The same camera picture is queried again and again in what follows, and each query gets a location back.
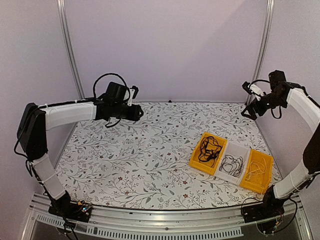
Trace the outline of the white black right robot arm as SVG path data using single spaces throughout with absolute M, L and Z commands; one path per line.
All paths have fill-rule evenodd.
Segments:
M 284 214 L 284 204 L 292 195 L 307 188 L 320 174 L 320 106 L 307 93 L 306 88 L 298 83 L 286 80 L 285 73 L 275 70 L 269 73 L 266 83 L 270 93 L 265 93 L 258 86 L 259 80 L 244 82 L 242 88 L 254 99 L 242 111 L 242 116 L 251 120 L 263 116 L 268 110 L 291 107 L 304 120 L 311 131 L 311 138 L 305 147 L 298 140 L 299 133 L 293 130 L 293 140 L 281 144 L 291 154 L 297 154 L 300 161 L 282 180 L 270 186 L 263 195 L 262 202 L 241 207 L 241 214 L 246 223 L 260 221 Z

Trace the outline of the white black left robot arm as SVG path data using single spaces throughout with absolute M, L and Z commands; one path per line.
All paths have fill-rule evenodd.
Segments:
M 59 103 L 26 105 L 17 129 L 16 146 L 20 146 L 21 156 L 26 159 L 30 175 L 43 187 L 50 199 L 49 212 L 54 215 L 79 219 L 89 217 L 91 206 L 84 200 L 72 201 L 71 195 L 58 177 L 49 153 L 49 135 L 54 129 L 78 122 L 105 120 L 106 127 L 115 119 L 137 122 L 144 112 L 140 105 L 134 104 L 139 89 L 125 84 L 110 82 L 100 96 Z

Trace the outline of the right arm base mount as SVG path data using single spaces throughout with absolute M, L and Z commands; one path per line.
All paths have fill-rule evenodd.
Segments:
M 295 206 L 294 214 L 290 221 L 280 228 L 280 225 L 284 221 L 285 209 L 283 206 L 267 208 L 261 201 L 258 201 L 254 205 L 245 205 L 246 200 L 256 199 L 253 197 L 246 198 L 240 206 L 240 213 L 244 219 L 244 222 L 256 222 L 257 230 L 264 236 L 274 235 L 285 230 L 294 221 L 298 212 L 298 203 L 289 198 L 289 200 L 294 203 Z

